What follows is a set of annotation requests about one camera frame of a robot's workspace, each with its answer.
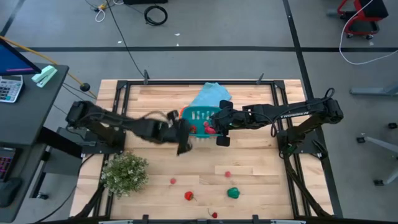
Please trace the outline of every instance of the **potted plant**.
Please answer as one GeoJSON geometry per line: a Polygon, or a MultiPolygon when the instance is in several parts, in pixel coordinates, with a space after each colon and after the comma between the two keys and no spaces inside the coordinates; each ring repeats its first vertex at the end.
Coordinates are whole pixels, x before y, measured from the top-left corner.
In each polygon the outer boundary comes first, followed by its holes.
{"type": "Polygon", "coordinates": [[[148,182],[145,171],[147,166],[146,159],[131,153],[115,155],[113,160],[106,163],[101,174],[101,181],[118,198],[130,196],[131,191],[142,190],[148,182]]]}

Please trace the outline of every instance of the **computer monitor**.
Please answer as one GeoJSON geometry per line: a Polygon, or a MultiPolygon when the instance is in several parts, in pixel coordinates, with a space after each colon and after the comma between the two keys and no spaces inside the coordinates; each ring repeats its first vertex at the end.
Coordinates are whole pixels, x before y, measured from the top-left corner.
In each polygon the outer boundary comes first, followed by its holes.
{"type": "Polygon", "coordinates": [[[42,72],[21,53],[0,39],[0,75],[30,75],[42,72]]]}

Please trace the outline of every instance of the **light blue towel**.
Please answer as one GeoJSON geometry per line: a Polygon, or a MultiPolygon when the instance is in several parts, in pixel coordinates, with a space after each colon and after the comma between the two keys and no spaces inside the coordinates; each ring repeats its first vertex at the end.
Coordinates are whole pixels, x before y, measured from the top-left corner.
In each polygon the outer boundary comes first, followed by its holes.
{"type": "Polygon", "coordinates": [[[232,96],[218,83],[205,83],[190,106],[219,106],[221,100],[230,100],[232,96]]]}

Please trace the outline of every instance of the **wooden tabletop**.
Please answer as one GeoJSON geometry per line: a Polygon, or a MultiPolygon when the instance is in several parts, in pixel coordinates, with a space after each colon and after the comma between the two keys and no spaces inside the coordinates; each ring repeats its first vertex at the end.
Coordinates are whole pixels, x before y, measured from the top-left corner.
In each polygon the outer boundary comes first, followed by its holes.
{"type": "MultiPolygon", "coordinates": [[[[284,81],[289,103],[305,100],[300,80],[284,81]]],[[[116,84],[117,80],[101,82],[97,105],[112,110],[116,84]]],[[[225,87],[232,95],[235,109],[251,104],[273,104],[269,86],[225,87]]],[[[153,110],[164,113],[180,110],[193,101],[201,88],[201,85],[132,86],[127,116],[138,118],[153,110]]],[[[294,118],[294,125],[305,119],[306,116],[294,118]]],[[[277,141],[271,137],[270,127],[230,131],[229,135],[230,147],[194,140],[193,150],[177,157],[176,144],[155,145],[128,132],[125,151],[148,160],[149,182],[142,192],[120,199],[115,197],[111,218],[141,219],[143,214],[148,214],[150,219],[211,218],[208,211],[217,212],[219,219],[251,219],[253,214],[260,219],[293,218],[284,163],[278,157],[277,141]],[[232,173],[230,178],[224,176],[226,171],[232,173]],[[170,185],[171,178],[177,180],[175,185],[170,185]],[[226,191],[231,187],[241,192],[238,199],[227,197],[226,191]],[[192,191],[196,200],[185,200],[186,191],[192,191]]],[[[320,161],[305,154],[300,158],[307,188],[324,210],[333,213],[320,161]]],[[[102,159],[102,155],[95,155],[81,168],[70,215],[77,214],[95,192],[102,159]]],[[[303,214],[298,188],[296,194],[300,214],[303,214]]],[[[105,202],[103,197],[100,214],[104,213],[105,202]]]]}

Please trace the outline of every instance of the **green pepper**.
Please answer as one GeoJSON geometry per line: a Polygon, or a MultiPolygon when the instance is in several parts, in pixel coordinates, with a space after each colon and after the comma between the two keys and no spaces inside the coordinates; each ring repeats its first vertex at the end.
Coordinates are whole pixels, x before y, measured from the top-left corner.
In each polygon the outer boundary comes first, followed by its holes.
{"type": "Polygon", "coordinates": [[[227,194],[229,197],[231,197],[231,198],[237,199],[241,193],[239,192],[239,190],[238,190],[237,187],[233,187],[233,188],[231,188],[231,189],[228,189],[228,190],[226,191],[226,194],[227,194]]]}

